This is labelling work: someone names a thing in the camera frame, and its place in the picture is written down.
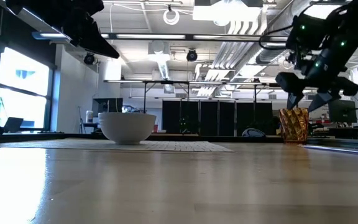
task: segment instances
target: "computer monitor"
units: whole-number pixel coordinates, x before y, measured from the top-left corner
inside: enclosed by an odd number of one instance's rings
[[[335,100],[328,104],[329,119],[338,123],[357,123],[356,104],[349,100]]]

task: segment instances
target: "white wall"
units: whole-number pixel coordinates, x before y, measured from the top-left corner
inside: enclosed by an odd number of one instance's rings
[[[99,75],[71,56],[63,45],[57,45],[57,72],[52,102],[52,131],[78,133],[81,117],[92,109],[92,99],[98,93]]]

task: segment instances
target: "fluorescent light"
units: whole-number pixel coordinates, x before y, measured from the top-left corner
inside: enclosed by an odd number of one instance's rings
[[[222,85],[223,82],[189,82],[189,84]]]
[[[118,39],[180,39],[184,40],[185,35],[175,34],[117,34]]]
[[[183,2],[181,1],[103,1],[105,5],[111,5],[111,4],[141,4],[145,3],[148,5],[167,5],[170,4],[172,6],[182,6]]]
[[[143,83],[140,80],[105,80],[108,83]]]
[[[64,34],[40,34],[41,37],[45,38],[67,38]]]
[[[339,7],[341,5],[314,4],[305,11],[305,14],[315,18],[327,19],[328,15]]]
[[[261,83],[227,83],[228,85],[261,85]]]
[[[255,21],[261,7],[248,7],[242,1],[219,1],[211,6],[195,5],[193,20],[199,21]]]

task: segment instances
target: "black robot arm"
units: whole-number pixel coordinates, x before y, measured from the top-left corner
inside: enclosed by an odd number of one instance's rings
[[[340,90],[347,96],[356,95],[358,86],[338,75],[347,70],[346,63],[358,48],[358,0],[337,8],[326,19],[304,12],[295,16],[286,48],[290,50],[288,61],[305,76],[299,79],[294,73],[277,75],[277,83],[288,92],[288,109],[304,97],[302,91],[306,87],[318,89],[310,111],[340,99]],[[321,52],[310,58],[312,50]]]

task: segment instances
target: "table surface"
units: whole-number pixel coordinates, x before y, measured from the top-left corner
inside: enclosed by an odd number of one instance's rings
[[[358,223],[358,155],[0,148],[0,223]]]

